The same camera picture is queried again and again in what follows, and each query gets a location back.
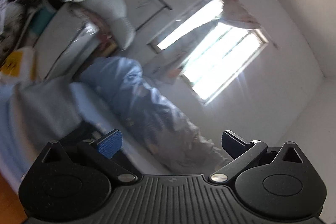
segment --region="orange surface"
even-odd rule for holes
[[[26,219],[19,197],[0,174],[0,224],[21,224]]]

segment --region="plastic bag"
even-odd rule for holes
[[[0,68],[0,83],[13,85],[36,79],[35,50],[23,47],[12,52]]]

